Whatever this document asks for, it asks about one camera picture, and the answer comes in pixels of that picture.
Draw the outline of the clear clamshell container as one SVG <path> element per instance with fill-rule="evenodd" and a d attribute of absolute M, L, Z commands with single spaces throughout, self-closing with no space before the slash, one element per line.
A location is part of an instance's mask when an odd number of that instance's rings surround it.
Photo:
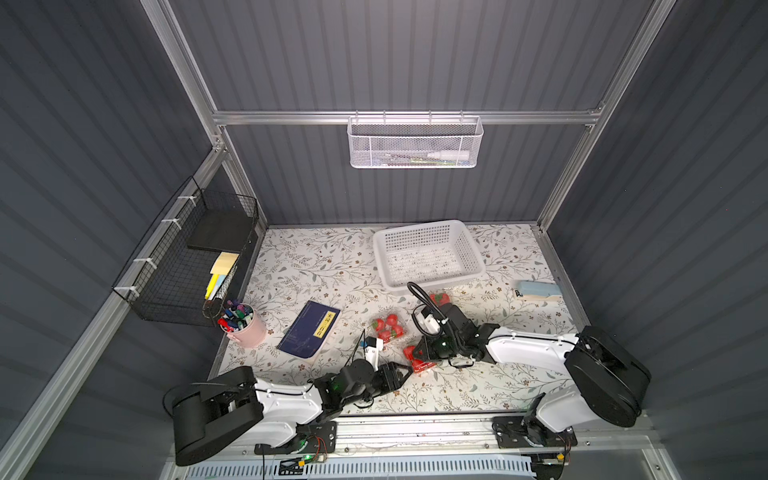
<path fill-rule="evenodd" d="M 450 296 L 446 292 L 435 292 L 429 294 L 430 303 L 437 307 L 443 307 L 452 303 Z"/>
<path fill-rule="evenodd" d="M 403 336 L 401 336 L 401 337 L 396 337 L 396 336 L 395 336 L 395 334 L 394 334 L 394 332 L 393 332 L 393 327 L 394 327 L 394 326 L 390 326 L 390 325 L 388 325 L 388 324 L 386 323 L 386 318 L 387 318 L 387 316 L 388 316 L 388 315 L 390 315 L 390 314 L 395 314 L 395 315 L 397 315 L 397 316 L 398 316 L 398 324 L 397 324 L 397 325 L 400 325 L 400 326 L 401 326 L 401 327 L 404 329 L 404 335 L 403 335 Z M 377 332 L 377 331 L 375 330 L 375 328 L 373 327 L 373 322 L 374 322 L 376 319 L 382 319 L 382 320 L 384 320 L 384 321 L 385 321 L 385 323 L 386 323 L 386 327 L 385 327 L 383 330 L 391 330 L 391 331 L 392 331 L 392 339 L 391 339 L 390 341 L 393 341 L 393 340 L 398 340 L 398 339 L 400 339 L 400 338 L 402 338 L 402 337 L 405 337 L 405 336 L 407 335 L 407 333 L 408 333 L 408 331 L 407 331 L 407 328 L 406 328 L 406 320 L 405 320 L 405 314 L 404 314 L 404 313 L 403 313 L 401 310 L 386 310 L 386 311 L 384 311 L 384 312 L 380 312 L 380 313 L 378 313 L 378 314 L 374 315 L 374 316 L 373 316 L 373 318 L 370 320 L 370 322 L 369 322 L 369 327 L 368 327 L 368 332 L 367 332 L 367 334 L 368 334 L 369 336 L 372 336 L 372 337 L 378 337 L 378 332 Z"/>
<path fill-rule="evenodd" d="M 420 374 L 422 372 L 425 372 L 437 366 L 437 364 L 434 362 L 427 362 L 427 361 L 423 361 L 418 358 L 415 358 L 414 357 L 415 348 L 416 348 L 415 345 L 410 345 L 403 349 L 403 354 L 405 358 L 408 360 L 408 362 L 410 363 L 410 366 L 413 369 L 415 374 Z"/>

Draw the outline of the white plastic perforated basket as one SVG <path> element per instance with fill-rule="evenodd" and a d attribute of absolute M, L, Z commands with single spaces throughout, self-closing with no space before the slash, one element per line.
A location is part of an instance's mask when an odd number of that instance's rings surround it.
<path fill-rule="evenodd" d="M 409 282 L 440 289 L 486 272 L 477 242 L 458 220 L 380 230 L 373 235 L 373 250 L 381 283 L 392 293 L 405 292 Z"/>

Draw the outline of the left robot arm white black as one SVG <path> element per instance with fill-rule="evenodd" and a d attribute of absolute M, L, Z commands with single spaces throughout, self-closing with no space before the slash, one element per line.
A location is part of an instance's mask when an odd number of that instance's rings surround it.
<path fill-rule="evenodd" d="M 207 460 L 248 432 L 258 445 L 279 450 L 303 440 L 310 427 L 334 420 L 351 404 L 370 404 L 396 392 L 413 373 L 408 365 L 374 367 L 359 358 L 303 386 L 263 380 L 241 366 L 207 382 L 173 387 L 162 404 L 173 422 L 175 464 Z"/>

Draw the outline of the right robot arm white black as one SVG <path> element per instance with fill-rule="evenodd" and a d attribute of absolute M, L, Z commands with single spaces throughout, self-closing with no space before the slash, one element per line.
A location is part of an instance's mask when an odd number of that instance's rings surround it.
<path fill-rule="evenodd" d="M 603 330 L 587 326 L 577 334 L 519 332 L 498 324 L 473 323 L 457 306 L 427 304 L 411 318 L 422 338 L 413 350 L 424 362 L 522 364 L 567 376 L 571 384 L 535 397 L 520 427 L 536 444 L 548 434 L 597 419 L 629 428 L 642 413 L 652 374 Z"/>

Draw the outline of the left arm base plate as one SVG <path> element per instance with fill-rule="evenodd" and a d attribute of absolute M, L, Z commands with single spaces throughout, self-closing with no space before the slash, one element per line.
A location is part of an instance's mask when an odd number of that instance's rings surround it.
<path fill-rule="evenodd" d="M 256 455 L 280 455 L 280 454 L 330 454 L 335 452 L 338 423 L 328 421 L 324 423 L 312 423 L 299 425 L 296 433 L 278 447 L 267 444 L 256 444 Z"/>

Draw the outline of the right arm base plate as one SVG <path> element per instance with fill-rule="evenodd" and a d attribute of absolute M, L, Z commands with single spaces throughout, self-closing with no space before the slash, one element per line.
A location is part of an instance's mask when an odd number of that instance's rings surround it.
<path fill-rule="evenodd" d="M 524 415 L 495 416 L 491 419 L 492 431 L 499 448 L 560 448 L 570 449 L 578 445 L 571 427 L 562 432 L 548 430 L 538 420 Z"/>

